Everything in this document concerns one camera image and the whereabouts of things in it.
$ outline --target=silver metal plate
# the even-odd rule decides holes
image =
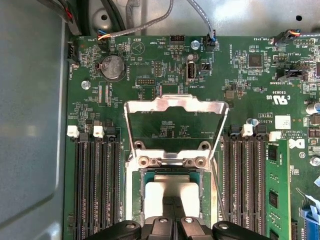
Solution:
[[[125,20],[127,0],[114,0]],[[217,36],[275,36],[286,29],[319,32],[320,4],[318,0],[198,0],[206,11]],[[163,15],[169,0],[140,0],[133,8],[134,25],[139,26]],[[89,16],[93,19],[103,6],[100,0],[91,0]],[[103,28],[95,24],[94,28]],[[170,16],[137,35],[205,35],[207,26],[186,0],[174,0]]]

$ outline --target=capacitor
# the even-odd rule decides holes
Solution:
[[[313,156],[313,157],[311,157],[311,159],[310,159],[310,164],[312,165],[312,166],[319,166],[320,165],[320,158],[318,157],[318,156]]]
[[[190,47],[193,50],[198,50],[200,48],[200,42],[198,40],[194,40],[191,42]]]
[[[96,68],[101,71],[108,82],[116,83],[126,75],[126,65],[122,57],[111,55],[107,56],[98,63]]]
[[[310,115],[320,113],[320,102],[309,104],[306,107],[306,112]]]
[[[259,124],[259,121],[256,118],[248,118],[246,120],[246,124],[251,124],[252,126],[256,127]]]

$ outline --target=wire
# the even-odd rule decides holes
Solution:
[[[196,12],[200,15],[200,17],[203,19],[203,21],[208,25],[209,28],[209,35],[210,38],[214,38],[213,32],[214,29],[210,23],[208,15],[205,13],[205,11],[198,5],[198,3],[195,0],[187,0],[188,3],[196,10]]]
[[[161,22],[161,21],[165,20],[170,15],[173,7],[174,7],[174,0],[170,0],[169,8],[168,8],[167,12],[163,16],[158,17],[156,19],[153,19],[151,21],[148,21],[145,24],[142,24],[140,26],[125,30],[125,31],[105,34],[105,35],[99,37],[98,40],[101,40],[101,39],[104,39],[104,38],[119,37],[119,36],[122,36],[122,35],[132,34],[132,33],[135,33],[137,31],[141,31],[143,29],[146,29],[146,28],[150,27],[153,24],[156,24],[158,22]]]
[[[126,21],[126,27],[128,29],[133,29],[135,27],[134,24],[134,17],[133,17],[133,8],[138,7],[139,2],[137,0],[128,0],[128,2],[125,5],[125,21]]]
[[[104,7],[104,9],[106,10],[107,14],[109,15],[109,18],[111,20],[112,23],[112,28],[114,32],[120,32],[122,31],[121,26],[119,24],[118,18],[112,8],[112,6],[110,5],[109,0],[101,0],[101,3]]]
[[[116,19],[118,21],[118,24],[120,26],[121,31],[126,30],[126,26],[125,26],[124,20],[122,19],[122,16],[121,16],[116,4],[114,3],[113,0],[107,0],[107,1],[109,2],[110,6],[111,6],[111,8],[112,8],[112,10],[114,12],[114,15],[115,15],[115,17],[116,17]]]
[[[47,8],[51,9],[52,11],[54,11],[66,23],[69,22],[67,12],[57,2],[53,0],[37,0],[37,1],[43,4],[44,6],[46,6]]]
[[[292,35],[295,35],[295,36],[300,36],[301,35],[301,32],[296,32],[296,31],[291,31],[291,30],[289,30],[288,32],[290,34],[292,34]]]

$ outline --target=gray cable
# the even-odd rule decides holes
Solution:
[[[218,175],[217,175],[217,171],[216,171],[216,167],[215,167],[214,158],[212,158],[212,160],[211,160],[211,168],[212,168],[212,173],[213,173],[214,185],[216,188],[216,192],[218,195],[218,201],[219,201],[219,205],[220,205],[220,209],[221,209],[222,220],[227,221],[227,215],[224,210],[224,205],[222,202],[221,192],[220,192],[220,188],[219,188],[219,180],[218,180]]]
[[[39,3],[43,4],[47,8],[54,11],[57,15],[59,15],[60,18],[62,18],[66,23],[69,22],[68,15],[66,13],[66,10],[58,4],[57,2],[53,0],[37,0]]]
[[[131,29],[128,29],[128,30],[111,33],[109,37],[110,38],[111,37],[119,37],[119,36],[122,36],[122,35],[132,34],[132,33],[135,33],[137,31],[141,31],[143,29],[146,29],[146,28],[150,27],[153,24],[161,22],[161,21],[165,20],[170,15],[173,7],[174,7],[174,0],[170,0],[169,9],[163,16],[158,17],[156,19],[153,19],[151,21],[146,22],[145,24],[142,24],[140,26],[137,26],[137,27],[134,27],[134,28],[131,28]]]
[[[208,25],[209,28],[209,35],[210,38],[213,38],[213,32],[214,29],[210,23],[210,20],[208,18],[208,15],[205,13],[205,11],[198,5],[198,3],[195,0],[187,0],[188,3],[196,10],[196,12],[200,15],[200,17],[203,19],[203,21]]]
[[[133,29],[135,27],[134,24],[134,17],[133,17],[133,8],[139,6],[137,0],[128,0],[125,6],[125,21],[126,21],[126,28]]]

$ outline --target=screw hole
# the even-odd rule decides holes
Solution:
[[[302,16],[297,15],[297,16],[295,16],[295,19],[296,19],[298,22],[300,22],[300,21],[302,20]]]
[[[103,21],[105,21],[105,20],[107,20],[107,19],[108,19],[108,16],[107,16],[107,15],[105,15],[105,14],[103,14],[103,15],[101,16],[101,19],[102,19]]]

